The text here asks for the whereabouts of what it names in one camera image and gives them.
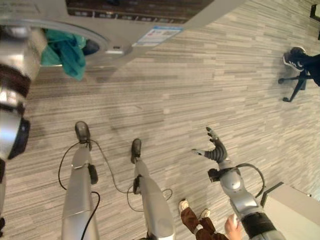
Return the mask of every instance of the black sneaker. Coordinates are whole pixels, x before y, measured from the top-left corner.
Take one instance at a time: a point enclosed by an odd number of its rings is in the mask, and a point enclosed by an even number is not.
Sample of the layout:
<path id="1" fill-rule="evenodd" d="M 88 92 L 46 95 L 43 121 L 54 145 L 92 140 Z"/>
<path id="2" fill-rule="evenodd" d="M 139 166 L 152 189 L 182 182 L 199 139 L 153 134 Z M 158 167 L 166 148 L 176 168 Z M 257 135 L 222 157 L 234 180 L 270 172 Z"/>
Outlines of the black sneaker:
<path id="1" fill-rule="evenodd" d="M 290 52 L 286 52 L 283 55 L 283 63 L 298 72 L 302 72 L 305 68 L 299 61 L 297 61 L 297 58 L 304 56 L 307 56 L 306 50 L 303 47 L 295 46 L 290 50 Z"/>

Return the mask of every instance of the washing machine control panel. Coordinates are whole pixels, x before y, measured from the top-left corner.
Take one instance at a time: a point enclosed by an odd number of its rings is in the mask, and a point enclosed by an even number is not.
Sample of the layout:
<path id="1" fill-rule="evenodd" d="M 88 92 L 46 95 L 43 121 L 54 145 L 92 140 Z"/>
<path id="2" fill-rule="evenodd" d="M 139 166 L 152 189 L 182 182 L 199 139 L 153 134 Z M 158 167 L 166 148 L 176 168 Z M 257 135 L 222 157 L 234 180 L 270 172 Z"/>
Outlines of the washing machine control panel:
<path id="1" fill-rule="evenodd" d="M 66 0 L 79 17 L 184 24 L 214 0 Z"/>

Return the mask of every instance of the white shoe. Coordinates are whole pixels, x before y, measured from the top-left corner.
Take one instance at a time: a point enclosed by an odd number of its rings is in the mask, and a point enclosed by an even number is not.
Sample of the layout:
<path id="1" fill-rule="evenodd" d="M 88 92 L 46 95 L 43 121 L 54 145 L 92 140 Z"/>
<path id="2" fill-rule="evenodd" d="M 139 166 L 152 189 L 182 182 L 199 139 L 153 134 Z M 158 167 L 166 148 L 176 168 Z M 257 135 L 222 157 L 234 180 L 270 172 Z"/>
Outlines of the white shoe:
<path id="1" fill-rule="evenodd" d="M 179 202 L 179 206 L 178 206 L 180 214 L 182 213 L 183 210 L 187 209 L 188 207 L 189 207 L 188 200 L 187 199 L 182 199 Z"/>
<path id="2" fill-rule="evenodd" d="M 209 209 L 203 210 L 203 212 L 201 213 L 200 219 L 209 218 L 210 217 L 210 213 L 211 213 L 211 211 Z"/>

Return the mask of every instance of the label sticker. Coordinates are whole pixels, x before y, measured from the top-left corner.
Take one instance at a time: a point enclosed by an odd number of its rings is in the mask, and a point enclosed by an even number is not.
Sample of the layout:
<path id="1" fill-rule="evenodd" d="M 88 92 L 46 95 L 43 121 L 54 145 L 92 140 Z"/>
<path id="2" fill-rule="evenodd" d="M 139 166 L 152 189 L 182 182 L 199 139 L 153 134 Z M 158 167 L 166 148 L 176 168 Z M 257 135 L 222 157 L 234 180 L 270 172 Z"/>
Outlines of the label sticker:
<path id="1" fill-rule="evenodd" d="M 183 29 L 179 26 L 155 26 L 132 46 L 154 47 L 182 32 Z"/>

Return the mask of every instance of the human hand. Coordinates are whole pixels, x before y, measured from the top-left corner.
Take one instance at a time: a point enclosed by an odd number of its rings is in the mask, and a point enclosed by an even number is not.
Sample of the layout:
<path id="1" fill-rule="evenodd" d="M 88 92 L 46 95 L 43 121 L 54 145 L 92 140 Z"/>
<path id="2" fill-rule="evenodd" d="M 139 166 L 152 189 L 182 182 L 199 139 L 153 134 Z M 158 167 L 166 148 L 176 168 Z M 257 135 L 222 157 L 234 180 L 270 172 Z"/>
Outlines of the human hand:
<path id="1" fill-rule="evenodd" d="M 230 215 L 224 224 L 225 233 L 229 240 L 241 240 L 241 224 L 234 223 L 234 214 Z"/>

